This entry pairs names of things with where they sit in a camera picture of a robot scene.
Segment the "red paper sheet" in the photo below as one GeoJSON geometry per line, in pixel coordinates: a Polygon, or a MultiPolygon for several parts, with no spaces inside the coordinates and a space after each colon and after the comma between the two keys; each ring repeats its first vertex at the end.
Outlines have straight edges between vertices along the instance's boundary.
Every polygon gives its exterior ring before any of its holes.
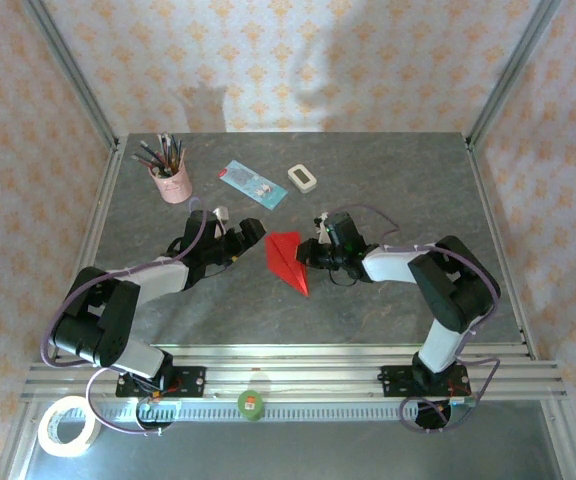
{"type": "Polygon", "coordinates": [[[297,259],[298,232],[272,232],[265,238],[268,269],[297,292],[309,296],[306,267],[297,259]]]}

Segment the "blue sticker packet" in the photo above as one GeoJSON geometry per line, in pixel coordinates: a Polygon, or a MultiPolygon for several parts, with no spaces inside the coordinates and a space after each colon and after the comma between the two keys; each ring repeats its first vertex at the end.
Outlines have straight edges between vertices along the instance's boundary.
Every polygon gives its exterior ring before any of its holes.
{"type": "Polygon", "coordinates": [[[218,177],[258,204],[273,210],[287,195],[287,190],[252,169],[232,160],[218,177]]]}

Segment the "white digital timer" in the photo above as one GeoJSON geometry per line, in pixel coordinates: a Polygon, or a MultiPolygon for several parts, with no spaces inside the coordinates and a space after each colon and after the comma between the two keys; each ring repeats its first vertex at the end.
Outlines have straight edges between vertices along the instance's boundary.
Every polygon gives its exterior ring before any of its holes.
{"type": "Polygon", "coordinates": [[[296,164],[289,168],[287,175],[301,193],[309,193],[317,186],[317,179],[303,164],[296,164]]]}

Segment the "pink pencil cup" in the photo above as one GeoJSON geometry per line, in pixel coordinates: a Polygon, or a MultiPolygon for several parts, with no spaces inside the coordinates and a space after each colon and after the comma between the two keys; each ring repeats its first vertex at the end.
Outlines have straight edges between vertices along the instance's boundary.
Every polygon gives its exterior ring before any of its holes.
{"type": "Polygon", "coordinates": [[[184,164],[179,171],[170,177],[158,177],[149,173],[153,179],[162,199],[170,204],[179,204],[188,200],[192,195],[192,184],[184,164]]]}

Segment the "wide aluminium profile beam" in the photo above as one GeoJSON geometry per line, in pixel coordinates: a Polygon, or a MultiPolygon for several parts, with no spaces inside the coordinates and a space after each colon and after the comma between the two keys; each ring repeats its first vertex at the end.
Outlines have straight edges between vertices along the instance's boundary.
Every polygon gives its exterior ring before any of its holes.
{"type": "MultiPolygon", "coordinates": [[[[205,400],[234,401],[246,390],[275,402],[350,402],[385,398],[377,376],[382,364],[282,363],[254,365],[245,359],[197,362],[206,371],[205,400]]],[[[567,395],[560,371],[550,362],[516,362],[504,358],[467,368],[472,394],[490,400],[544,400],[567,395]]],[[[50,370],[34,366],[23,387],[24,400],[56,400],[82,395],[92,375],[90,368],[50,370]]]]}

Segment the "green tape roll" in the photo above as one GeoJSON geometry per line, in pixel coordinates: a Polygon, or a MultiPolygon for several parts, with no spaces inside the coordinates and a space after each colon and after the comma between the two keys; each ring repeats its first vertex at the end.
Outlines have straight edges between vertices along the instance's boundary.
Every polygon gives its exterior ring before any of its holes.
{"type": "Polygon", "coordinates": [[[264,401],[262,395],[255,390],[242,392],[237,400],[240,414],[248,421],[259,421],[264,414],[264,401]]]}

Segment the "white masking tape roll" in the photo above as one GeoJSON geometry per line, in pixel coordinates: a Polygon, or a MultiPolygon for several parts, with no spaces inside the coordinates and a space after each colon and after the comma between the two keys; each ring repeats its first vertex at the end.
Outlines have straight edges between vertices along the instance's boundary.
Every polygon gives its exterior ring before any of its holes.
{"type": "Polygon", "coordinates": [[[66,396],[54,402],[42,416],[37,429],[37,440],[40,447],[49,455],[62,458],[77,457],[93,444],[99,435],[100,427],[100,422],[84,397],[66,396]],[[58,425],[65,414],[72,409],[81,411],[84,425],[77,437],[69,442],[63,442],[58,436],[58,425]]]}

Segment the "narrow aluminium cross rail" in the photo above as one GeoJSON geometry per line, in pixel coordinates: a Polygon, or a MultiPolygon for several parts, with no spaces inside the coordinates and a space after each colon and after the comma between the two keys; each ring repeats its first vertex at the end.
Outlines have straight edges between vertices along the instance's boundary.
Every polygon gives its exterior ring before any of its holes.
{"type": "MultiPolygon", "coordinates": [[[[225,358],[288,358],[310,357],[405,357],[410,358],[419,345],[387,344],[241,344],[241,345],[158,345],[176,357],[225,357],[225,358]]],[[[463,357],[499,357],[521,361],[530,360],[528,348],[523,343],[474,343],[462,351],[463,357]]]]}

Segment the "left aluminium side rail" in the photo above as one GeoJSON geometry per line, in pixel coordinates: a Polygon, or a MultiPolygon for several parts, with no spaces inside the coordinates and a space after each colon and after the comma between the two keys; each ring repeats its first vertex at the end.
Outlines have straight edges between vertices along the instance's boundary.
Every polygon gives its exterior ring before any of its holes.
{"type": "MultiPolygon", "coordinates": [[[[110,147],[107,162],[100,176],[92,208],[88,216],[84,239],[82,240],[72,273],[72,280],[76,279],[78,273],[84,267],[92,265],[95,261],[127,140],[127,136],[121,136],[116,140],[116,143],[110,147]]],[[[52,319],[49,321],[44,337],[42,338],[40,349],[41,358],[48,366],[57,364],[59,349],[50,343],[50,339],[52,338],[52,332],[57,325],[57,321],[65,312],[70,302],[70,294],[67,294],[63,303],[58,307],[52,319]]]]}

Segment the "aluminium side rail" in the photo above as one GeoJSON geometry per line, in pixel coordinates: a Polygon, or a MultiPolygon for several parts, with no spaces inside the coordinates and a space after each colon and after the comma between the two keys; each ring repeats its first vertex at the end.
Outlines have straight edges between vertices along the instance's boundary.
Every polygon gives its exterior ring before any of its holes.
{"type": "MultiPolygon", "coordinates": [[[[110,147],[107,162],[100,176],[92,208],[88,216],[84,239],[82,240],[72,273],[72,280],[76,279],[78,273],[84,267],[92,265],[95,261],[127,140],[127,136],[121,136],[116,140],[116,143],[110,147]]],[[[41,358],[48,366],[57,364],[59,349],[50,343],[50,339],[52,338],[52,332],[57,325],[57,321],[65,312],[70,302],[70,294],[67,294],[63,303],[58,307],[52,319],[49,321],[44,337],[42,338],[40,349],[41,358]]]]}
{"type": "Polygon", "coordinates": [[[494,212],[493,208],[493,197],[490,195],[489,188],[487,187],[486,181],[482,175],[482,170],[477,160],[474,147],[468,142],[467,139],[464,140],[464,144],[474,179],[477,184],[482,206],[487,218],[500,269],[503,275],[505,293],[510,302],[510,305],[512,306],[512,311],[515,323],[517,324],[519,335],[521,336],[522,343],[525,345],[525,349],[529,358],[533,361],[539,360],[539,355],[534,347],[532,332],[530,331],[529,325],[527,323],[525,309],[522,305],[520,295],[517,290],[517,285],[513,279],[508,257],[506,255],[505,243],[501,235],[500,219],[494,212]]]}

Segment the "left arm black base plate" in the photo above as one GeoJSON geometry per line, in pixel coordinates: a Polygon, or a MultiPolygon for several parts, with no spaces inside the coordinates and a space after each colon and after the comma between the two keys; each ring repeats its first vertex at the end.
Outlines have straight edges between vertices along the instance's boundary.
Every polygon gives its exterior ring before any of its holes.
{"type": "Polygon", "coordinates": [[[119,398],[200,398],[207,369],[202,366],[172,366],[154,378],[133,373],[119,376],[115,395],[119,398]]]}

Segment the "right aluminium side rail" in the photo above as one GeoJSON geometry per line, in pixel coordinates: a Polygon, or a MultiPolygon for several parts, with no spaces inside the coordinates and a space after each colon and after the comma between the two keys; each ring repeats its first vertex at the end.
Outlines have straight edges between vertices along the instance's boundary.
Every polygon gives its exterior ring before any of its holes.
{"type": "Polygon", "coordinates": [[[525,349],[529,358],[533,361],[539,360],[539,355],[534,347],[532,332],[530,331],[529,325],[527,323],[525,309],[522,305],[520,295],[517,290],[517,285],[513,279],[508,257],[506,255],[505,243],[501,235],[500,219],[494,212],[493,208],[493,197],[490,195],[489,188],[487,187],[486,181],[482,175],[482,170],[477,160],[474,147],[468,142],[467,139],[464,140],[464,144],[474,179],[477,184],[482,206],[487,218],[500,269],[503,275],[505,293],[510,302],[510,305],[512,306],[512,311],[515,323],[517,324],[519,335],[521,336],[522,343],[525,345],[525,349]]]}

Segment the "left aluminium frame post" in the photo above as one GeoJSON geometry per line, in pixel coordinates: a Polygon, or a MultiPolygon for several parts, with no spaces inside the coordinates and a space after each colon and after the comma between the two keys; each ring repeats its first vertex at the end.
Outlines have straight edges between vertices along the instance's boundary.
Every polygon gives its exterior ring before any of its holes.
{"type": "Polygon", "coordinates": [[[64,39],[44,0],[21,0],[21,4],[37,25],[48,48],[73,87],[100,138],[109,148],[118,145],[119,138],[99,104],[74,54],[64,39]]]}

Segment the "aluminium frame post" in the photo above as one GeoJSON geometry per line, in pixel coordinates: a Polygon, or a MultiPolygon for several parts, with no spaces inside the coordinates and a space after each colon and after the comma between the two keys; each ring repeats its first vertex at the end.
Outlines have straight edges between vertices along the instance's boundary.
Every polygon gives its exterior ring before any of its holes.
{"type": "Polygon", "coordinates": [[[100,138],[109,148],[118,145],[119,138],[99,104],[74,54],[64,39],[44,0],[21,0],[21,4],[37,25],[48,48],[73,87],[100,138]]]}
{"type": "Polygon", "coordinates": [[[483,141],[561,3],[562,0],[539,0],[497,83],[465,136],[466,146],[470,151],[474,151],[483,141]]]}

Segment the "right aluminium frame post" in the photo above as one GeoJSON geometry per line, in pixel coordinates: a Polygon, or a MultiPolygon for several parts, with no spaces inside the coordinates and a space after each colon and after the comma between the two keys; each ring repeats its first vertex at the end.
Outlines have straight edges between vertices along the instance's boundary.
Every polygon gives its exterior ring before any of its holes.
{"type": "Polygon", "coordinates": [[[466,146],[470,151],[474,151],[483,141],[561,3],[562,0],[539,0],[497,83],[465,136],[466,146]]]}

